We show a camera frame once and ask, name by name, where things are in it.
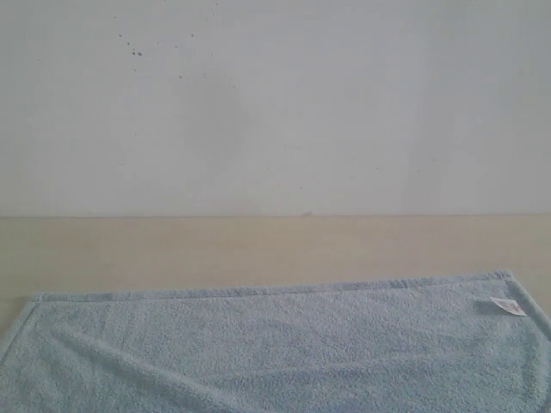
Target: towel tag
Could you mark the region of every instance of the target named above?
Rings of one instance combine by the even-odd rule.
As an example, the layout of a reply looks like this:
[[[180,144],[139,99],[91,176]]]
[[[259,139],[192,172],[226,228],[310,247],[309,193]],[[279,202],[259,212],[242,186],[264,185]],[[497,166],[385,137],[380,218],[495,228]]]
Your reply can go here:
[[[490,300],[510,314],[514,314],[515,316],[526,316],[524,310],[520,308],[520,305],[518,305],[514,299],[495,299],[494,297],[490,297]]]

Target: light blue towel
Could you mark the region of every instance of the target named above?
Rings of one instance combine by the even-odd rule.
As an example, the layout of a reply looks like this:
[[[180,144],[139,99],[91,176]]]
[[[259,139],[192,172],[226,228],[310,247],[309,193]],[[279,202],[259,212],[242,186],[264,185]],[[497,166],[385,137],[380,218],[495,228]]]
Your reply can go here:
[[[2,412],[532,413],[550,386],[551,324],[504,272],[42,294],[0,347]]]

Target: white wall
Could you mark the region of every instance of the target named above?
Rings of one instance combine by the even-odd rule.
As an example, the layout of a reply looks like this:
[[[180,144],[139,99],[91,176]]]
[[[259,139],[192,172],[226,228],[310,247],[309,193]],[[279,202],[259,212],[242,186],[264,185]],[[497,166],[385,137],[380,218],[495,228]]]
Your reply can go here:
[[[3,0],[0,215],[551,212],[550,16]]]

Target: towel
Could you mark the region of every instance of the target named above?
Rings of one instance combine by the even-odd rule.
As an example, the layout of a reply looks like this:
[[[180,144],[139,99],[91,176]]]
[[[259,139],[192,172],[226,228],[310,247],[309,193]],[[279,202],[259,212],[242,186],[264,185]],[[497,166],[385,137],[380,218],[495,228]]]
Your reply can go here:
[[[34,296],[6,412],[545,412],[551,323],[506,272]]]

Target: light wood tabletop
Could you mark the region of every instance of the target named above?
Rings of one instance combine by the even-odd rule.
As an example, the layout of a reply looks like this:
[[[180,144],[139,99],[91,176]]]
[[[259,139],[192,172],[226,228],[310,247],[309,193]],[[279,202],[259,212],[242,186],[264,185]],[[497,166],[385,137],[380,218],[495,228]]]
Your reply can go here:
[[[0,219],[0,335],[28,297],[509,269],[551,313],[551,216]]]

